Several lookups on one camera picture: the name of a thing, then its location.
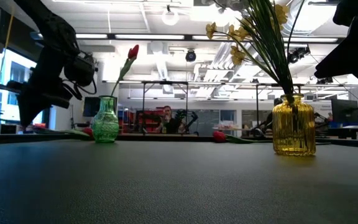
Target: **yellow glass vase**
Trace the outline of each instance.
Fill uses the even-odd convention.
[[[302,94],[281,96],[273,109],[273,148],[277,154],[310,156],[316,152],[314,111]]]

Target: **computer monitor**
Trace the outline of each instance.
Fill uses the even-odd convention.
[[[85,97],[84,100],[84,117],[94,117],[99,112],[100,98],[99,97]]]
[[[352,100],[331,100],[333,120],[337,123],[358,122],[358,104]]]

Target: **black table surface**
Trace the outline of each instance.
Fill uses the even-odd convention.
[[[358,148],[0,144],[0,223],[358,223]]]

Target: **vase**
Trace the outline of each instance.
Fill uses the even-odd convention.
[[[117,138],[119,125],[114,112],[115,100],[112,96],[100,96],[99,112],[92,124],[93,137],[96,142],[114,142]]]
[[[273,148],[277,154],[311,156],[316,152],[313,108],[302,103],[302,94],[281,96],[273,109]]]

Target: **metal frame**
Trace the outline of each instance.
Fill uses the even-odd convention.
[[[145,94],[147,93],[147,91],[153,87],[156,83],[158,83],[159,85],[174,85],[174,84],[177,84],[182,90],[183,92],[186,93],[186,110],[188,110],[188,88],[189,88],[189,85],[191,85],[191,82],[178,82],[178,81],[141,81],[141,83],[143,84],[143,97],[142,97],[142,104],[143,104],[143,108],[142,110],[144,111],[144,106],[145,106]],[[152,83],[153,85],[148,88],[146,90],[146,84],[149,84],[149,83]],[[182,85],[186,85],[186,91],[180,86],[180,84]],[[216,83],[217,85],[226,85],[226,83]],[[257,111],[257,125],[259,125],[259,94],[265,90],[268,86],[271,86],[271,87],[279,87],[280,85],[279,84],[276,84],[276,83],[244,83],[244,84],[240,84],[240,85],[244,85],[244,86],[249,86],[249,85],[252,85],[252,86],[255,86],[255,90],[256,90],[256,111]],[[265,88],[261,91],[260,90],[260,86],[264,86]],[[343,84],[340,84],[340,85],[334,85],[334,84],[325,84],[325,85],[317,85],[317,84],[294,84],[294,86],[296,86],[298,88],[298,93],[301,93],[301,89],[303,86],[308,86],[308,87],[349,87],[349,88],[357,88],[358,85],[343,85]]]

